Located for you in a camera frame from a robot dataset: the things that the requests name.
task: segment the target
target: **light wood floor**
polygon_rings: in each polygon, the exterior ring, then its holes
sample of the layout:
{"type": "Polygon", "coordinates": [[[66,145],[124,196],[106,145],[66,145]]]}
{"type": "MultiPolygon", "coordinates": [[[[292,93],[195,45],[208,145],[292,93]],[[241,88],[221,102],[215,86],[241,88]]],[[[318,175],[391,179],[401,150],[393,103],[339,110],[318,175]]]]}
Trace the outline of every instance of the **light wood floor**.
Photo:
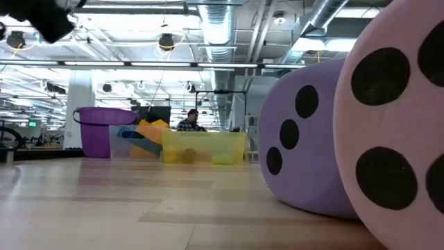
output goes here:
{"type": "Polygon", "coordinates": [[[359,222],[296,210],[258,165],[97,159],[0,166],[0,249],[385,249],[359,222]]]}

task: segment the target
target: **ceiling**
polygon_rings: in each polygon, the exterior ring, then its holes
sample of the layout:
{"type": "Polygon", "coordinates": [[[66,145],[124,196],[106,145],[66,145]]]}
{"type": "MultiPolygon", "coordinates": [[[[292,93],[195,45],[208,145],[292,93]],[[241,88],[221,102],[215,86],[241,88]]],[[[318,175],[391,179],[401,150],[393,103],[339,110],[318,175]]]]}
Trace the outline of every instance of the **ceiling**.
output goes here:
{"type": "MultiPolygon", "coordinates": [[[[234,49],[234,62],[244,63],[247,58],[248,48],[253,36],[253,27],[256,22],[262,22],[261,31],[264,30],[269,5],[265,8],[262,20],[257,20],[259,0],[244,1],[242,6],[235,7],[234,37],[232,44],[234,49]]],[[[311,11],[312,0],[306,1],[278,1],[275,7],[283,12],[285,23],[275,24],[271,18],[268,31],[261,47],[258,60],[278,62],[292,46],[295,38],[292,30],[296,18],[311,11]]],[[[365,26],[376,16],[389,1],[365,0],[350,1],[347,6],[336,16],[328,26],[326,37],[355,39],[365,26]]],[[[105,4],[126,8],[130,4],[157,5],[164,8],[164,1],[88,1],[87,5],[105,4]]],[[[118,60],[118,61],[170,61],[170,62],[205,62],[207,52],[202,32],[200,17],[193,15],[127,15],[125,10],[116,14],[85,14],[74,13],[71,18],[76,23],[76,29],[66,37],[54,44],[41,41],[38,32],[28,22],[17,22],[10,17],[0,17],[8,27],[8,32],[23,31],[26,38],[26,50],[16,51],[9,47],[6,41],[0,41],[0,59],[15,60],[118,60]],[[157,40],[163,33],[173,34],[176,44],[171,53],[161,51],[157,40]]],[[[323,47],[320,51],[307,50],[300,63],[312,64],[331,58],[341,58],[347,55],[344,51],[332,51],[329,47],[323,47]]],[[[163,70],[136,70],[136,69],[93,69],[94,82],[97,84],[96,105],[115,108],[130,108],[127,100],[112,99],[117,97],[141,98],[142,105],[152,103],[154,106],[171,105],[173,107],[173,119],[171,125],[184,117],[182,109],[194,107],[194,94],[186,91],[187,84],[193,84],[197,90],[213,90],[211,71],[174,71],[163,70]],[[104,84],[111,84],[113,91],[103,91],[104,84]]],[[[42,67],[3,67],[0,65],[0,112],[3,119],[17,119],[22,117],[37,118],[46,115],[49,119],[51,113],[65,115],[66,95],[47,92],[43,87],[46,83],[52,83],[69,91],[69,68],[42,68],[42,67]],[[12,95],[30,97],[30,99],[13,99],[12,95]],[[32,97],[60,97],[59,99],[32,99],[32,97]]],[[[276,82],[276,78],[265,77],[260,74],[255,76],[251,84],[249,94],[264,96],[269,88],[276,82]]],[[[244,85],[244,77],[234,79],[234,89],[241,90],[244,85]]],[[[204,126],[217,127],[219,125],[217,108],[211,95],[203,99],[201,108],[208,110],[208,115],[200,116],[204,126]]],[[[47,126],[62,126],[62,119],[57,122],[47,122],[47,126]]]]}

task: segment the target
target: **giant dice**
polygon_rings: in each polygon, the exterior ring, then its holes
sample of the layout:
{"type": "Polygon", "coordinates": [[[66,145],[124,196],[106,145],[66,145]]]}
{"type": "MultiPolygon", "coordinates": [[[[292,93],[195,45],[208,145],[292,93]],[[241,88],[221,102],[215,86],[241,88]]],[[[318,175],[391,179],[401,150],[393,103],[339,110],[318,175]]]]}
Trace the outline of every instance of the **giant dice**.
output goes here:
{"type": "Polygon", "coordinates": [[[259,161],[274,195],[314,213],[356,217],[339,176],[333,145],[333,100],[344,59],[282,77],[259,117],[259,161]]]}
{"type": "Polygon", "coordinates": [[[444,1],[395,0],[345,62],[334,107],[341,177],[390,250],[444,249],[444,1]]]}

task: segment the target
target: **silver ventilation duct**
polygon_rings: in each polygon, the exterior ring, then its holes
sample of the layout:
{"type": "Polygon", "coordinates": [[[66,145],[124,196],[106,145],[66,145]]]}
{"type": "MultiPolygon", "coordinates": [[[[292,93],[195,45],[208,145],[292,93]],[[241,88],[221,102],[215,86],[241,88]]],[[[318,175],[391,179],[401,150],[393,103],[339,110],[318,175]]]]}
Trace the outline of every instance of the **silver ventilation duct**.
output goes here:
{"type": "MultiPolygon", "coordinates": [[[[202,32],[206,44],[224,45],[232,41],[232,25],[234,8],[232,6],[199,6],[202,18],[202,32]]],[[[227,48],[208,47],[207,57],[212,63],[231,63],[233,61],[233,50],[227,48]]],[[[234,72],[214,71],[212,72],[213,90],[232,90],[234,85],[234,72]]],[[[219,110],[219,121],[221,128],[228,126],[230,110],[226,103],[226,96],[215,96],[217,109],[219,110]]]]}
{"type": "MultiPolygon", "coordinates": [[[[294,43],[301,35],[316,29],[326,28],[338,12],[349,0],[317,0],[313,10],[305,16],[299,17],[293,28],[294,43]]],[[[305,51],[294,50],[293,47],[287,51],[280,60],[280,64],[296,64],[305,51]]]]}

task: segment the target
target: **yellow transparent bin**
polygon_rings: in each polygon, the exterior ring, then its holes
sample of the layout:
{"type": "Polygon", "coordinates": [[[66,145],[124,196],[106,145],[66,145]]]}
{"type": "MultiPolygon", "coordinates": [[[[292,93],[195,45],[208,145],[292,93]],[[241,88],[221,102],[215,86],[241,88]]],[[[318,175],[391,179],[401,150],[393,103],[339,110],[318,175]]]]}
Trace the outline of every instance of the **yellow transparent bin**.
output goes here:
{"type": "Polygon", "coordinates": [[[245,133],[162,132],[164,163],[241,165],[245,133]]]}

